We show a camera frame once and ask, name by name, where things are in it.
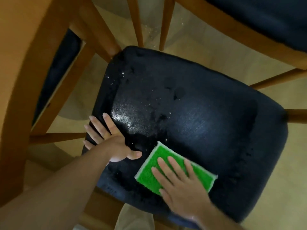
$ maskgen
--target green sponge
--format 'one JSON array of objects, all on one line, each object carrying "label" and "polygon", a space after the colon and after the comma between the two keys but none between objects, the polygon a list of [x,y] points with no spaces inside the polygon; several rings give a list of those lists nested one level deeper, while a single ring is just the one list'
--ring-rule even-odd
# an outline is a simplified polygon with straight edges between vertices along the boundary
[{"label": "green sponge", "polygon": [[[163,143],[158,142],[158,145],[150,153],[150,155],[148,156],[144,164],[141,166],[140,170],[138,171],[138,173],[134,178],[143,186],[150,189],[152,192],[160,195],[159,189],[163,187],[153,176],[151,168],[156,167],[162,174],[164,174],[161,168],[159,167],[157,161],[158,158],[161,157],[167,163],[167,165],[173,170],[172,166],[170,165],[167,159],[168,156],[173,157],[178,162],[180,167],[184,170],[184,172],[188,174],[184,164],[185,158],[179,155],[178,153],[175,153],[173,150],[169,149],[168,147],[166,147]],[[214,181],[217,179],[217,175],[210,173],[209,171],[205,170],[203,167],[194,162],[191,162],[191,165],[198,179],[201,181],[207,192],[209,192],[213,186]]]}]

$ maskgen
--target hand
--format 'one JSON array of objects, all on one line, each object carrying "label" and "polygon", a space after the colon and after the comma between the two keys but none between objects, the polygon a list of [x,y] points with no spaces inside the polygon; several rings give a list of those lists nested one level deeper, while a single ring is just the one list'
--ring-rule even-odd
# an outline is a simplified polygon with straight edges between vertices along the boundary
[{"label": "hand", "polygon": [[90,125],[84,125],[87,133],[97,143],[97,145],[94,146],[89,141],[85,140],[83,143],[86,148],[88,150],[92,148],[105,149],[108,152],[108,156],[110,158],[109,161],[111,162],[118,162],[125,159],[126,157],[130,160],[139,159],[142,156],[142,152],[132,151],[128,146],[126,146],[125,137],[118,130],[111,117],[106,113],[103,113],[102,116],[110,132],[107,131],[107,129],[99,122],[96,117],[90,116],[90,121],[100,135],[94,131]]},{"label": "hand", "polygon": [[186,219],[197,221],[204,208],[213,206],[209,196],[187,159],[184,160],[184,163],[189,177],[174,158],[169,156],[168,161],[177,175],[162,158],[158,158],[158,164],[169,180],[157,168],[151,168],[153,175],[164,188],[159,190],[161,196],[172,212]]}]

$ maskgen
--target beige pants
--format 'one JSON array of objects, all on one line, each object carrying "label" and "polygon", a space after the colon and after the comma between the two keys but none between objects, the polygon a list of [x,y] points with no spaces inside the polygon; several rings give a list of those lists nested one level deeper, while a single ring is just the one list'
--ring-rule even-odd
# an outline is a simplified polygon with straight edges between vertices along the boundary
[{"label": "beige pants", "polygon": [[154,230],[153,215],[125,204],[119,213],[115,230]]}]

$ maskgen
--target brown wood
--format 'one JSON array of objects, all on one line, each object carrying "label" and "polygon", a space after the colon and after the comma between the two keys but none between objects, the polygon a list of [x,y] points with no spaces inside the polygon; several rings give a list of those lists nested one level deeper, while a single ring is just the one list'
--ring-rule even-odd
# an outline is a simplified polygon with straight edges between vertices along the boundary
[{"label": "brown wood", "polygon": [[43,82],[82,0],[1,0],[0,206],[22,191]]},{"label": "brown wood", "polygon": [[169,32],[169,26],[172,20],[174,7],[175,7],[175,0],[164,0],[163,18],[162,18],[160,44],[159,44],[160,51],[164,50],[167,34]]},{"label": "brown wood", "polygon": [[83,22],[93,32],[101,47],[105,49],[111,58],[121,51],[115,37],[91,0],[83,1],[79,14]]},{"label": "brown wood", "polygon": [[90,31],[88,26],[83,22],[81,17],[77,15],[74,20],[71,22],[69,28],[83,41],[89,43],[94,47],[96,53],[104,59],[106,62],[111,61],[111,57],[108,55],[106,50],[102,48],[98,40],[95,38],[93,33]]},{"label": "brown wood", "polygon": [[[27,161],[24,179],[25,187],[34,187],[53,173],[52,170],[46,169],[38,163]],[[101,190],[99,192],[94,191],[79,218],[79,223],[89,229],[105,229],[102,227],[114,229],[123,205],[123,202]],[[161,221],[155,220],[155,229],[171,230],[176,228],[174,225],[168,226]]]},{"label": "brown wood", "polygon": [[85,138],[86,132],[71,133],[47,133],[45,135],[34,135],[29,139],[29,144],[55,143],[71,139]]},{"label": "brown wood", "polygon": [[281,84],[287,81],[292,81],[303,77],[307,77],[307,70],[293,69],[288,72],[279,74],[275,77],[271,77],[266,80],[260,81],[256,84],[250,85],[250,87],[258,90],[261,88],[266,88],[272,85]]},{"label": "brown wood", "polygon": [[307,124],[307,109],[287,109],[289,123]]},{"label": "brown wood", "polygon": [[271,58],[299,69],[307,69],[307,54],[275,42],[225,14],[205,0],[176,0],[210,26]]},{"label": "brown wood", "polygon": [[142,33],[142,25],[141,25],[141,18],[140,18],[140,10],[138,8],[138,0],[127,0],[129,11],[136,35],[136,39],[138,41],[139,47],[144,47],[143,42],[143,33]]},{"label": "brown wood", "polygon": [[75,88],[84,69],[94,56],[95,50],[88,44],[83,45],[78,57],[67,70],[62,81],[50,98],[48,104],[32,127],[30,135],[44,135]]}]

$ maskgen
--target black chair seat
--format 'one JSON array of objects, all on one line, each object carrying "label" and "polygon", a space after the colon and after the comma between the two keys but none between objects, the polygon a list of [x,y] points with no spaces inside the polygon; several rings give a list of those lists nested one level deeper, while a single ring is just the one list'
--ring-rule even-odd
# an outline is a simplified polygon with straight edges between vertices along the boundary
[{"label": "black chair seat", "polygon": [[70,29],[66,32],[49,68],[41,90],[32,124],[36,122],[57,85],[81,49],[81,39]]},{"label": "black chair seat", "polygon": [[240,222],[257,202],[288,134],[284,109],[264,94],[197,63],[135,46],[107,67],[93,110],[104,124],[103,112],[143,156],[110,162],[97,186],[191,228],[196,225],[134,179],[157,141],[217,174],[210,198]]},{"label": "black chair seat", "polygon": [[307,52],[307,0],[207,0],[253,30]]}]

